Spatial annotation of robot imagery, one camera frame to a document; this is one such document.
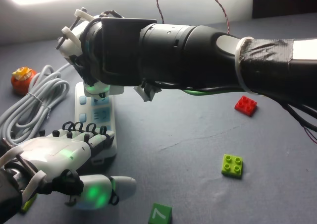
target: black duct tape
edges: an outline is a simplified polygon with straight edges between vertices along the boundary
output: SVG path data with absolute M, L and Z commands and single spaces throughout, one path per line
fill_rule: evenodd
M 294 40 L 247 39 L 241 46 L 240 70 L 285 74 L 293 56 Z

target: red wire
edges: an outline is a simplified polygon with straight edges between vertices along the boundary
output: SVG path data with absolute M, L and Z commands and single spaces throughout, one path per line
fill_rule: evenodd
M 228 15 L 227 15 L 227 13 L 226 13 L 226 10 L 224 10 L 224 8 L 223 8 L 223 6 L 221 5 L 221 3 L 218 1 L 218 0 L 215 0 L 216 1 L 216 3 L 221 7 L 221 9 L 222 9 L 222 11 L 223 11 L 223 13 L 224 13 L 224 16 L 225 16 L 225 18 L 226 18 L 226 21 L 227 21 L 227 33 L 229 34 L 229 32 L 230 32 L 230 26 L 229 26 L 229 19 L 228 19 Z M 160 7 L 159 7 L 159 0 L 157 0 L 157 7 L 158 7 L 158 11 L 159 11 L 159 13 L 160 13 L 160 17 L 162 18 L 162 23 L 164 24 L 165 23 L 165 21 L 164 21 L 164 17 L 163 17 L 163 14 L 162 14 L 162 11 L 161 11 L 161 9 L 160 9 Z
M 311 133 L 311 131 L 309 131 L 306 127 L 304 127 L 304 130 L 305 130 L 305 132 L 306 132 L 306 134 L 308 135 L 308 137 L 313 141 L 313 142 L 315 142 L 316 144 L 317 144 L 317 138 Z

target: number 7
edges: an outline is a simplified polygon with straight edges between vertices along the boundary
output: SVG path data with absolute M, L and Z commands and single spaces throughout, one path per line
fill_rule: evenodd
M 157 208 L 154 209 L 152 219 L 155 219 L 156 214 L 158 214 L 162 219 L 166 219 L 166 216 L 164 216 L 162 213 L 160 213 Z

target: white power strip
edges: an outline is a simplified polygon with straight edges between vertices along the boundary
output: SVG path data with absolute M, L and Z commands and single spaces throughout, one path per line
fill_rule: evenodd
M 79 82 L 75 87 L 75 122 L 83 123 L 83 130 L 89 123 L 95 123 L 96 132 L 101 126 L 106 126 L 107 130 L 114 132 L 114 140 L 111 147 L 104 149 L 91 159 L 93 165 L 102 165 L 106 158 L 110 158 L 117 153 L 117 138 L 115 133 L 114 119 L 114 97 L 108 96 L 101 100 L 95 100 L 85 96 L 83 82 Z

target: scratch on table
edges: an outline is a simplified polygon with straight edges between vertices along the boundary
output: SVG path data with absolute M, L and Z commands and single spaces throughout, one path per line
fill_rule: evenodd
M 243 126 L 244 124 L 245 124 L 245 123 L 240 124 L 240 125 L 238 125 L 238 126 L 235 126 L 235 127 L 231 128 L 231 129 L 228 129 L 228 130 L 225 130 L 225 131 L 216 133 L 216 134 L 211 135 L 211 136 L 203 136 L 203 137 L 197 137 L 197 138 L 184 139 L 184 140 L 181 140 L 181 141 L 179 141 L 179 142 L 177 142 L 177 143 L 174 143 L 173 145 L 164 147 L 164 148 L 160 149 L 159 151 L 163 151 L 163 150 L 166 150 L 166 149 L 168 149 L 168 148 L 172 148 L 172 147 L 174 147 L 174 146 L 176 146 L 176 145 L 178 145 L 178 144 L 180 144 L 180 143 L 182 143 L 182 142 L 185 142 L 185 141 L 202 140 L 202 139 L 207 139 L 207 138 L 215 137 L 215 136 L 218 136 L 218 135 L 222 135 L 222 134 L 227 133 L 227 132 L 229 132 L 229 131 L 232 131 L 232 130 L 234 130 L 234 129 L 236 129 L 236 128 L 239 128 L 239 127 Z

